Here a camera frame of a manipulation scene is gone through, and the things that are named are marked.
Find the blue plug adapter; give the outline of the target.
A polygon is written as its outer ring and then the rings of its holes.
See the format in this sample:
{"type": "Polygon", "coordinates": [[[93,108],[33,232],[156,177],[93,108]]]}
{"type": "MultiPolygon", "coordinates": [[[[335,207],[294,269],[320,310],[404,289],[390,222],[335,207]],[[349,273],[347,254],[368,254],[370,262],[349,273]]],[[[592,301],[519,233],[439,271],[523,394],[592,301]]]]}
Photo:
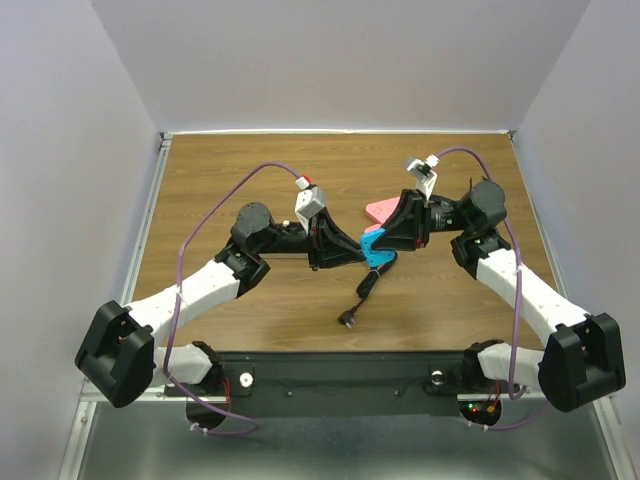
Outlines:
{"type": "Polygon", "coordinates": [[[394,250],[376,250],[373,243],[385,232],[384,228],[368,230],[360,237],[359,244],[365,257],[365,261],[370,268],[382,266],[396,257],[394,250]]]}

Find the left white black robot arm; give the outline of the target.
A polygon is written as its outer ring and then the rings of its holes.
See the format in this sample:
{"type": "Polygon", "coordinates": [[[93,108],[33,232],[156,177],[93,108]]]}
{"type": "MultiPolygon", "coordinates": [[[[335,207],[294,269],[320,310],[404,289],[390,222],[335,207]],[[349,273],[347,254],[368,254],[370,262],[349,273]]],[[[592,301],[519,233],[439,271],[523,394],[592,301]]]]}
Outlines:
{"type": "Polygon", "coordinates": [[[126,306],[114,300],[100,306],[76,354],[76,367],[116,408],[164,383],[165,367],[199,393],[215,392],[223,371],[211,348],[190,345],[173,362],[164,359],[162,345],[182,325],[255,288],[270,270],[264,253],[304,253],[314,271],[365,259],[326,208],[308,224],[285,224],[275,222],[266,205],[248,203],[239,210],[225,247],[180,284],[126,306]]]}

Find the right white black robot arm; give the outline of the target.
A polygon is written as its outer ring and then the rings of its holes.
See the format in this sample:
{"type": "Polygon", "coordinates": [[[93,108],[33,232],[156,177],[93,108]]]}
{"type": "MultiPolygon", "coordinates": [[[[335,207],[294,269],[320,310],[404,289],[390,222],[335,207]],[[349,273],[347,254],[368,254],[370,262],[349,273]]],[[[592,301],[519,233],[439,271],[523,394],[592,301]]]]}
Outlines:
{"type": "Polygon", "coordinates": [[[379,266],[397,251],[427,245],[431,234],[455,232],[456,263],[510,305],[536,333],[543,347],[523,349],[514,343],[476,343],[460,366],[463,384],[482,390],[494,380],[542,392],[561,412],[571,412],[626,385],[617,321],[593,315],[571,303],[521,261],[514,243],[497,226],[507,216],[502,188],[487,179],[452,200],[402,191],[389,218],[361,237],[369,265],[379,266]]]}

